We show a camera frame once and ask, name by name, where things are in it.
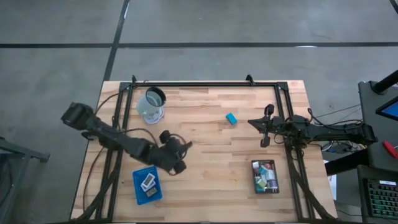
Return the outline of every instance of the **butcher block tabletop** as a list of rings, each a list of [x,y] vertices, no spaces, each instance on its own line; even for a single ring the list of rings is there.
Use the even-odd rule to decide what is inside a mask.
[[[287,83],[294,113],[309,118],[307,108],[310,105],[304,82],[294,80]],[[98,104],[117,93],[119,84],[120,82],[104,82]],[[171,176],[158,169],[163,198],[145,205],[136,202],[132,172],[147,165],[124,153],[113,213],[114,222],[297,221],[284,145],[276,144],[270,134],[271,145],[261,148],[262,135],[247,122],[248,119],[263,117],[264,108],[270,103],[275,105],[274,114],[279,114],[272,87],[161,87],[167,100],[164,105],[165,116],[157,124],[146,124],[136,110],[138,99],[145,94],[146,89],[147,87],[134,89],[128,129],[146,128],[158,142],[161,132],[169,130],[192,141],[193,146],[184,159],[187,169],[181,174]],[[288,114],[283,92],[281,94],[285,114]],[[123,120],[125,99],[126,97],[122,103],[120,123]],[[117,97],[110,99],[97,114],[108,124],[112,123],[116,100]],[[228,113],[234,114],[238,120],[235,125],[226,119]],[[151,141],[145,132],[134,131],[128,135]],[[88,145],[71,218],[83,213],[83,188],[89,169],[101,148],[97,141],[90,141]],[[86,190],[86,207],[100,189],[105,157],[106,149],[93,168]],[[280,191],[278,194],[254,192],[251,161],[261,159],[275,161]],[[311,191],[326,210],[336,217],[320,148],[308,146],[304,149],[303,159]],[[299,192],[304,216],[308,217],[304,195],[301,190]],[[105,197],[104,211],[108,211],[109,195],[110,190]]]

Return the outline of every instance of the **gray floor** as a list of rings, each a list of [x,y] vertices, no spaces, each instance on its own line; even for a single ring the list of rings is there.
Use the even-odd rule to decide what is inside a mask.
[[[3,0],[0,44],[111,43],[122,4]],[[134,0],[121,42],[398,41],[397,21],[388,0]],[[95,106],[109,51],[0,49],[0,136],[51,153],[48,164],[29,167],[13,223],[68,219],[87,142],[60,117],[72,101]],[[358,82],[398,69],[396,58],[396,47],[119,49],[111,80],[301,79],[323,114],[358,104]],[[338,176],[339,202],[358,206],[355,178]]]

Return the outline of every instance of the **blue cube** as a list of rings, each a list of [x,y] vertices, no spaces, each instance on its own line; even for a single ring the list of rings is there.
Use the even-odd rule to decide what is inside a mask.
[[[262,166],[260,166],[259,172],[260,174],[265,175],[267,171],[264,168],[262,168]]]
[[[227,114],[226,119],[228,119],[231,124],[236,124],[238,122],[232,113]]]
[[[157,192],[148,197],[144,190],[141,188],[141,183],[145,180],[148,174],[155,176],[155,188]],[[159,176],[157,175],[156,166],[150,166],[141,170],[134,171],[132,173],[132,181],[134,184],[134,191],[136,192],[136,199],[138,205],[143,205],[149,202],[162,199],[162,189],[160,188]]]

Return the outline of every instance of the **blue container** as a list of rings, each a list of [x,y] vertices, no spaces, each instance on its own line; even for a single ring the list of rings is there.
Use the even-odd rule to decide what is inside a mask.
[[[144,190],[141,188],[141,183],[145,180],[148,174],[155,176],[155,186],[157,193],[151,197],[147,197]],[[141,170],[134,171],[132,173],[132,182],[134,184],[134,190],[136,192],[137,204],[143,205],[149,202],[154,202],[156,200],[162,199],[162,189],[160,188],[159,176],[157,175],[156,166],[150,166]]]

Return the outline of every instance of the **backlit keyboard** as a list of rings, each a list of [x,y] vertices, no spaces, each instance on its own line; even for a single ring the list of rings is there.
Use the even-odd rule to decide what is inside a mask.
[[[380,180],[367,180],[371,216],[398,220],[398,187],[394,184]]]

